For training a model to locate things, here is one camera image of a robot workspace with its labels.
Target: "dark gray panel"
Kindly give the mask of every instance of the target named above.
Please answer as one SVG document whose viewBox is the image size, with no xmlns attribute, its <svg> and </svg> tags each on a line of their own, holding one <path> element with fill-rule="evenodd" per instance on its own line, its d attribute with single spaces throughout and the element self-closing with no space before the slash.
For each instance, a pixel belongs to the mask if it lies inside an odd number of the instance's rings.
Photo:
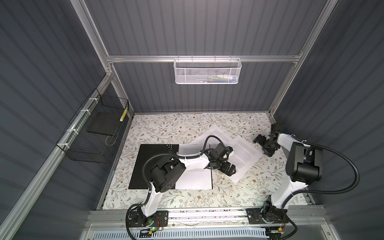
<svg viewBox="0 0 384 240">
<path fill-rule="evenodd" d="M 68 1 L 1 1 L 0 35 L 2 222 L 105 71 Z M 48 203 L 40 197 L 15 239 L 24 238 L 20 237 L 23 232 L 29 232 L 25 238 L 47 238 L 47 234 L 55 239 L 78 238 L 86 218 L 83 214 L 96 207 L 110 165 L 70 165 L 68 161 L 54 174 L 59 179 L 52 179 L 43 191 L 43 196 L 57 201 Z M 86 189 L 72 189 L 86 198 L 60 189 L 65 182 Z M 56 191 L 50 187 L 54 184 Z M 61 220 L 54 212 L 70 217 Z M 59 229 L 65 231 L 53 237 Z"/>
<path fill-rule="evenodd" d="M 238 84 L 175 83 L 172 63 L 115 63 L 136 112 L 268 110 L 291 63 L 243 63 Z"/>
<path fill-rule="evenodd" d="M 87 0 L 110 55 L 293 55 L 325 0 Z"/>
<path fill-rule="evenodd" d="M 339 1 L 275 114 L 288 132 L 357 165 L 361 181 L 352 192 L 314 195 L 343 239 L 381 236 L 384 209 L 372 200 L 384 197 L 383 11 L 383 1 Z M 352 181 L 345 161 L 325 152 L 323 177 L 311 189 Z"/>
</svg>

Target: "table surface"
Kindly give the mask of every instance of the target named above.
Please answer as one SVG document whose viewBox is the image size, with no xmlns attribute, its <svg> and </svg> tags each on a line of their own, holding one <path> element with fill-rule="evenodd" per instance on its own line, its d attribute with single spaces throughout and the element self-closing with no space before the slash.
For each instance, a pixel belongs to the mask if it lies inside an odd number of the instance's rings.
<svg viewBox="0 0 384 240">
<path fill-rule="evenodd" d="M 103 209 L 127 209 L 146 197 L 147 190 L 128 189 L 140 144 L 190 143 L 214 125 L 232 138 L 240 135 L 249 142 L 258 134 L 267 136 L 270 130 L 266 113 L 135 115 Z M 213 170 L 212 190 L 169 190 L 164 193 L 159 208 L 261 206 L 281 185 L 286 176 L 285 163 L 281 149 L 272 157 L 263 155 L 236 184 L 222 172 Z M 291 204 L 307 202 L 298 194 Z"/>
</svg>

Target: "white mesh basket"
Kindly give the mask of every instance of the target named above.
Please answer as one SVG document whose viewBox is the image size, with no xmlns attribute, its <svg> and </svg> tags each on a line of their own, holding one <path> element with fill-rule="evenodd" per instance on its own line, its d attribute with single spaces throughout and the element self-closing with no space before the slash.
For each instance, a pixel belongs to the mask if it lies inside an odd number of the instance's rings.
<svg viewBox="0 0 384 240">
<path fill-rule="evenodd" d="M 175 58 L 173 67 L 177 84 L 237 84 L 241 61 L 180 61 Z"/>
</svg>

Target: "yellow object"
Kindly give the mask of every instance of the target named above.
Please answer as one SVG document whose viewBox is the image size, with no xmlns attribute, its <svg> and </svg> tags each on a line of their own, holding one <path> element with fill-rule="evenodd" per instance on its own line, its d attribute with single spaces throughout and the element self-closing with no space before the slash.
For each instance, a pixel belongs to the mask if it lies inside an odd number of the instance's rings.
<svg viewBox="0 0 384 240">
<path fill-rule="evenodd" d="M 126 108 L 124 110 L 124 112 L 122 113 L 121 118 L 120 118 L 120 122 L 122 122 L 124 120 L 124 117 L 125 117 L 125 115 L 127 115 L 127 112 L 128 112 L 128 108 Z"/>
</svg>

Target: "wire mesh basket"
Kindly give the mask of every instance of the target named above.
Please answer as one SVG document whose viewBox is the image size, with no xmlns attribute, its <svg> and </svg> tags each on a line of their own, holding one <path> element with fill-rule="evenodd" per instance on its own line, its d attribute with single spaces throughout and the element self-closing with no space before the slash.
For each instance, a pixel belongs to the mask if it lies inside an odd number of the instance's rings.
<svg viewBox="0 0 384 240">
<path fill-rule="evenodd" d="M 240 59 L 228 61 L 179 61 L 175 58 L 177 84 L 237 84 L 240 76 Z"/>
<path fill-rule="evenodd" d="M 99 95 L 93 100 L 87 110 L 81 110 L 82 116 L 78 123 L 71 129 L 67 127 L 65 132 L 70 131 L 70 135 L 66 142 L 57 142 L 57 146 L 74 161 L 98 163 L 114 161 L 124 135 L 124 130 L 128 124 L 129 118 L 122 117 L 127 114 L 128 106 L 128 100 L 125 98 Z M 92 122 L 99 113 L 119 116 L 114 121 L 116 127 L 114 132 L 112 130 L 113 134 L 105 135 L 89 131 Z"/>
</svg>

